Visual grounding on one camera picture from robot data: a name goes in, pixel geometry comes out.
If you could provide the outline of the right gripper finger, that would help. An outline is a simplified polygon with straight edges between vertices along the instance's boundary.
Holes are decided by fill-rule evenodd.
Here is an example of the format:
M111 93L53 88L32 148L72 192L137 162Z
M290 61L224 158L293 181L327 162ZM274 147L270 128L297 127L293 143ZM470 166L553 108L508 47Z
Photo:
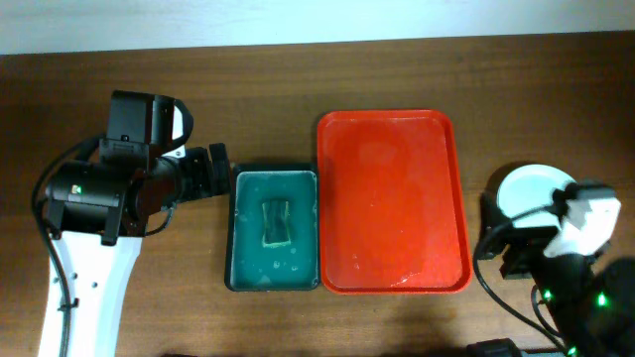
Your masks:
M615 189L600 181L572 182L565 188L567 198L614 198Z
M480 195L480 232L477 243L477 259L492 260L500 255L507 243L499 234L509 225L510 218L497 205L488 192Z

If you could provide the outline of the pale green plate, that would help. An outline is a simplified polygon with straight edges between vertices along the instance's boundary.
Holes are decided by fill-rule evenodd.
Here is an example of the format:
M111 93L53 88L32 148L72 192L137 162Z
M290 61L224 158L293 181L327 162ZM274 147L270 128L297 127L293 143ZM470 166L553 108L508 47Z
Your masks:
M547 165L525 165L513 170L500 183L496 203L513 218L525 211L551 205L556 189L575 182L569 174Z

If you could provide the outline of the green yellow sponge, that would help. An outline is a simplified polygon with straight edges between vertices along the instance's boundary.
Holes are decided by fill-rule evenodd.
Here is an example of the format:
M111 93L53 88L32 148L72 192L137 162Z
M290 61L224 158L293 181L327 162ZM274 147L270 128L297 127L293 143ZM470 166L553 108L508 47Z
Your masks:
M262 203L263 235L265 248L278 248L291 243L289 228L290 202L285 199L271 199Z

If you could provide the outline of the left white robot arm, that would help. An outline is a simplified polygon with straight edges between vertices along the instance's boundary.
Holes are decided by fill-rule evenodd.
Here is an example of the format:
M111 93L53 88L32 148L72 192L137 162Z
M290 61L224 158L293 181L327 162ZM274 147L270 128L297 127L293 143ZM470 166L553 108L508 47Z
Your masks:
M116 90L104 133L46 166L31 207L50 262L41 356L112 356L127 285L152 215L230 192L226 147L187 148L176 98Z

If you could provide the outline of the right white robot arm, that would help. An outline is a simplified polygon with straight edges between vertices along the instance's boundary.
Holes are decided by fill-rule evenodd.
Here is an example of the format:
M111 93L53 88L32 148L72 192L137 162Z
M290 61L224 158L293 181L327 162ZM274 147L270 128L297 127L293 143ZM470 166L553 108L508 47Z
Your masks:
M634 353L634 260L622 257L599 273L620 202L600 182L556 188L548 203L511 215L493 196L480 197L481 231L473 272L504 310L536 329L567 356L631 356ZM535 320L505 302L484 280L479 263L501 257L504 280L530 279Z

